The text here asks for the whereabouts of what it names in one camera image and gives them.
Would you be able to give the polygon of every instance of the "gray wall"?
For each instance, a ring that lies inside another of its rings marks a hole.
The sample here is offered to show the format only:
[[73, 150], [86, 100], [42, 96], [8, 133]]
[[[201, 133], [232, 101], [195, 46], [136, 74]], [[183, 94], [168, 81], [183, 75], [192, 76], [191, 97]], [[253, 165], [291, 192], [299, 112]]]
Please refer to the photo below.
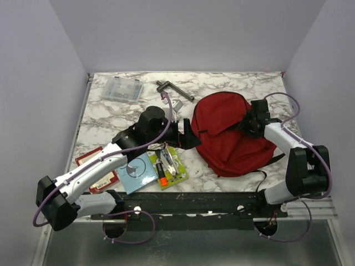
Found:
[[0, 265], [30, 265], [36, 186], [64, 171], [87, 75], [47, 0], [0, 3]]
[[286, 70], [325, 0], [50, 0], [95, 71]]
[[355, 261], [355, 1], [327, 0], [286, 71], [305, 138], [330, 150], [332, 197]]

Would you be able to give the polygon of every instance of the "clear plastic organizer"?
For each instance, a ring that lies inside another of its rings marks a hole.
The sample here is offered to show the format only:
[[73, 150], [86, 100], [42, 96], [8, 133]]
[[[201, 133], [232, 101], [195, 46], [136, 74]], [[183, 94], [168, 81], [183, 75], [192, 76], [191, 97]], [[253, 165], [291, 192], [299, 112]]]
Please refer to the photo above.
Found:
[[137, 102], [143, 91], [143, 84], [138, 79], [124, 79], [112, 76], [106, 82], [102, 97], [113, 101]]

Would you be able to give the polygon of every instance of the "red backpack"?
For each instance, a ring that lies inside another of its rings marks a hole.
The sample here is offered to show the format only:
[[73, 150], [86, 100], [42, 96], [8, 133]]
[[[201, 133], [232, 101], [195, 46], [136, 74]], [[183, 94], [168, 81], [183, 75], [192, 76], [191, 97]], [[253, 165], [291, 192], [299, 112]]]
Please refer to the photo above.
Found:
[[242, 176], [283, 157], [272, 158], [276, 146], [263, 137], [236, 129], [250, 109], [242, 95], [232, 92], [211, 94], [195, 106], [191, 127], [202, 141], [196, 149], [219, 176]]

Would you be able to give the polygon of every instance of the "marble tabletop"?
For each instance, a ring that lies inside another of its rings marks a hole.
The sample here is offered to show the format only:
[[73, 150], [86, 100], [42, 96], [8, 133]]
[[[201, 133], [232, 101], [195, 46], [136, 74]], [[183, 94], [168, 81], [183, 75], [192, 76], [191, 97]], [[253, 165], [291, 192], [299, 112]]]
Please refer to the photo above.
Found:
[[[101, 97], [102, 89], [111, 76], [139, 79], [144, 82], [144, 90], [137, 103], [123, 103], [105, 100]], [[135, 72], [135, 73], [96, 73], [89, 93], [82, 123], [75, 144], [74, 156], [70, 169], [76, 168], [75, 158], [95, 149], [105, 146], [122, 130], [135, 123], [141, 112], [149, 105], [164, 106], [160, 94], [156, 92], [157, 80], [169, 80], [188, 94], [195, 97], [189, 102], [175, 91], [167, 92], [172, 100], [180, 99], [184, 106], [180, 109], [178, 118], [192, 118], [196, 103], [203, 97], [218, 91], [234, 91], [242, 94], [248, 101], [262, 99], [265, 95], [280, 91], [285, 92], [281, 73], [172, 73], [172, 72]], [[292, 114], [290, 103], [285, 96], [275, 95], [268, 98], [272, 117], [281, 120]], [[289, 127], [296, 133], [296, 124]], [[177, 149], [190, 178], [172, 186], [164, 192], [241, 192], [254, 191], [263, 174], [249, 173], [234, 178], [217, 177], [208, 168], [207, 163], [199, 156], [196, 149]], [[263, 168], [268, 176], [260, 189], [273, 186], [285, 178], [287, 158]], [[111, 186], [117, 191], [124, 191], [121, 182]], [[152, 182], [140, 191], [160, 192], [157, 182]]]

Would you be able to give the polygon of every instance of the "green card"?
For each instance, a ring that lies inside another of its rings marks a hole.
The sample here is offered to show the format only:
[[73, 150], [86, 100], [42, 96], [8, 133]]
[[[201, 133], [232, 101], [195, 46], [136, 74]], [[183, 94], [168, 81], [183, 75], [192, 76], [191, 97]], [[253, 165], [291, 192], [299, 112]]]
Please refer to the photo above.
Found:
[[[161, 190], [164, 190], [164, 189], [171, 187], [177, 183], [180, 183], [184, 180], [189, 179], [189, 174], [186, 172], [186, 169], [185, 169], [184, 165], [182, 164], [180, 157], [179, 157], [178, 153], [176, 152], [176, 150], [173, 147], [169, 147], [168, 149], [171, 153], [171, 157], [173, 158], [175, 167], [179, 170], [179, 173], [176, 174], [176, 176], [172, 176], [171, 173], [163, 165], [163, 170], [165, 173], [165, 177], [168, 180], [168, 185], [163, 187], [160, 184], [160, 180], [158, 179]], [[154, 171], [158, 174], [158, 171], [156, 169], [156, 163], [158, 162], [158, 157], [156, 156], [154, 151], [148, 151], [147, 154], [149, 156], [149, 160], [150, 160], [151, 164], [153, 165]]]

